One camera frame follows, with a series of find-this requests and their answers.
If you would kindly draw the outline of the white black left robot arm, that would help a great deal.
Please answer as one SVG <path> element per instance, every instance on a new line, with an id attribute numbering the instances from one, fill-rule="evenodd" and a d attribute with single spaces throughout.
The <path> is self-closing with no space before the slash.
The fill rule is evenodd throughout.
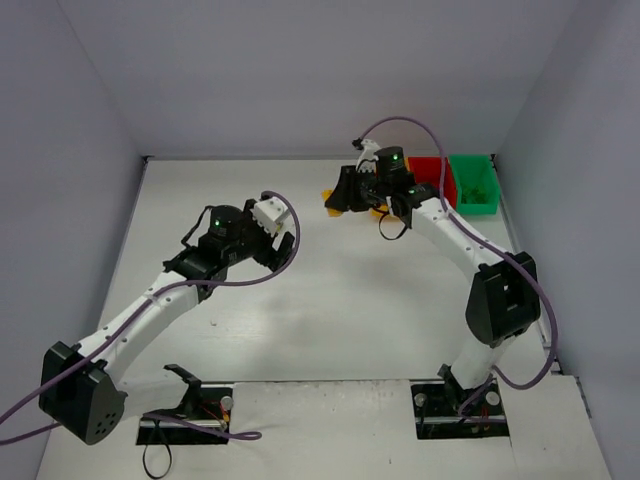
<path id="1" fill-rule="evenodd" d="M 283 196 L 265 191 L 244 207 L 207 205 L 197 220 L 208 224 L 193 241 L 192 226 L 180 252 L 140 297 L 95 333 L 72 346 L 54 344 L 45 354 L 38 392 L 40 409 L 86 445 L 103 441 L 123 420 L 136 416 L 185 420 L 203 402 L 201 380 L 177 364 L 135 380 L 126 373 L 172 323 L 230 287 L 229 270 L 253 260 L 281 274 L 299 249 L 300 221 Z"/>

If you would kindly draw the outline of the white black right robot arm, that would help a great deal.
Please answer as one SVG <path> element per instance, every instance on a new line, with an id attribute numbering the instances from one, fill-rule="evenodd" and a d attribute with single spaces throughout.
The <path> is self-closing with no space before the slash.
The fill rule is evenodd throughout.
<path id="1" fill-rule="evenodd" d="M 380 147 L 369 140 L 359 146 L 354 165 L 342 167 L 327 209 L 370 209 L 398 218 L 405 230 L 427 238 L 470 283 L 465 308 L 467 338 L 458 357 L 440 368 L 450 403 L 459 408 L 490 378 L 513 340 L 541 314 L 533 258 L 512 254 L 480 236 L 430 183 L 419 183 L 405 164 L 399 146 Z"/>

